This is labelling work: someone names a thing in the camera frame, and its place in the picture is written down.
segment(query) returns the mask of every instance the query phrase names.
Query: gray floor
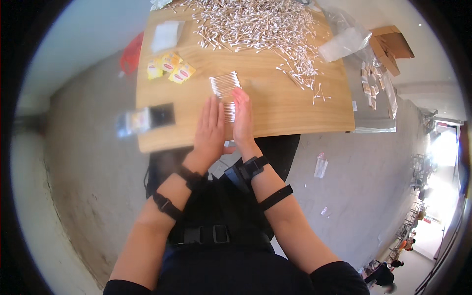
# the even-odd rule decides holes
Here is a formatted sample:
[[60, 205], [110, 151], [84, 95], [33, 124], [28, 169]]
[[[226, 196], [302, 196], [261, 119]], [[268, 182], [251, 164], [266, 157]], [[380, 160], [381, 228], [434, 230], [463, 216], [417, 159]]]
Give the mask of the gray floor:
[[[145, 201], [148, 163], [135, 138], [115, 136], [117, 115], [135, 107], [136, 76], [118, 77], [120, 54], [54, 95], [47, 131], [46, 157], [59, 217], [102, 285]], [[423, 148], [417, 109], [399, 100], [395, 134], [302, 135], [287, 183], [320, 238], [359, 268], [389, 244], [412, 203], [410, 155]], [[323, 179], [313, 177], [320, 152], [329, 160]], [[223, 162], [231, 165], [236, 158]], [[224, 168], [219, 162], [213, 167]], [[324, 207], [327, 213], [321, 215]]]

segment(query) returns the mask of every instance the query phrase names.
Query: red plastic bag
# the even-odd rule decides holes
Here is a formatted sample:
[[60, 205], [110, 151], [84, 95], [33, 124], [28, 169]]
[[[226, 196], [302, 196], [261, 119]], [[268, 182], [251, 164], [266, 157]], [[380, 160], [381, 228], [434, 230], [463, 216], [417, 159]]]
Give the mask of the red plastic bag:
[[144, 32], [139, 33], [129, 44], [126, 46], [123, 55], [121, 56], [120, 64], [121, 69], [127, 75], [133, 73], [138, 68], [139, 54], [141, 53], [141, 44], [143, 43]]

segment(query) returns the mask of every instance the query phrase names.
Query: yellow packet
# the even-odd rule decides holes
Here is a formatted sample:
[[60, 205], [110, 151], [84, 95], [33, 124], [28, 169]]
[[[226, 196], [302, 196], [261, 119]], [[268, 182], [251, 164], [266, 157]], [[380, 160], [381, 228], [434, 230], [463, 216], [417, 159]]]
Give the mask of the yellow packet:
[[160, 68], [160, 59], [151, 59], [148, 62], [147, 72], [149, 80], [162, 77], [164, 71]]
[[177, 54], [173, 52], [168, 53], [164, 55], [161, 59], [161, 62], [162, 62], [161, 68], [166, 72], [172, 73], [177, 68], [177, 65], [179, 64], [179, 62], [181, 61], [182, 59]]
[[196, 72], [189, 64], [179, 65], [169, 76], [170, 81], [182, 84], [185, 80], [188, 80], [193, 73]]

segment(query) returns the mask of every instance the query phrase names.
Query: cardboard box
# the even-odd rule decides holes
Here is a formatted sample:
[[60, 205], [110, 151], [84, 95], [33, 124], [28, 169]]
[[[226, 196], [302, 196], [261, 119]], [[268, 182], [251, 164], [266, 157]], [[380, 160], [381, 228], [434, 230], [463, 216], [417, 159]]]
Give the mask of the cardboard box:
[[387, 70], [392, 75], [398, 76], [400, 70], [396, 65], [395, 59], [414, 58], [414, 54], [403, 34], [394, 25], [384, 26], [371, 31], [372, 37], [369, 40], [369, 44], [372, 50], [374, 50], [375, 55]]

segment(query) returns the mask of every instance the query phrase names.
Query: wooden table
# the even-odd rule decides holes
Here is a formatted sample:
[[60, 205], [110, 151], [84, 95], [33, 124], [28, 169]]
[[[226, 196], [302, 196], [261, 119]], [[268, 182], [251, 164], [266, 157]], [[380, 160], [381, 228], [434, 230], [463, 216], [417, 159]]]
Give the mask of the wooden table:
[[[316, 84], [321, 83], [324, 95], [332, 99], [317, 98], [312, 105], [312, 90], [302, 90], [275, 69], [283, 62], [277, 54], [269, 50], [255, 53], [252, 49], [240, 52], [202, 49], [197, 44], [200, 36], [193, 33], [198, 26], [192, 19], [193, 10], [182, 12], [182, 8], [176, 8], [176, 11], [177, 14], [170, 9], [151, 11], [141, 47], [136, 87], [137, 108], [173, 102], [176, 124], [139, 135], [141, 152], [193, 145], [203, 103], [212, 95], [209, 77], [231, 71], [237, 72], [242, 88], [253, 101], [255, 137], [354, 130], [351, 93], [342, 59], [326, 63], [316, 58], [315, 66], [319, 69]], [[319, 36], [315, 45], [320, 46], [332, 33], [321, 12], [313, 11], [313, 17], [320, 21], [320, 25], [315, 26]], [[169, 81], [169, 74], [153, 80], [147, 77], [147, 63], [155, 57], [151, 51], [155, 28], [167, 20], [186, 21], [177, 47], [170, 50], [197, 70], [183, 84]], [[227, 124], [226, 140], [230, 139], [232, 124]]]

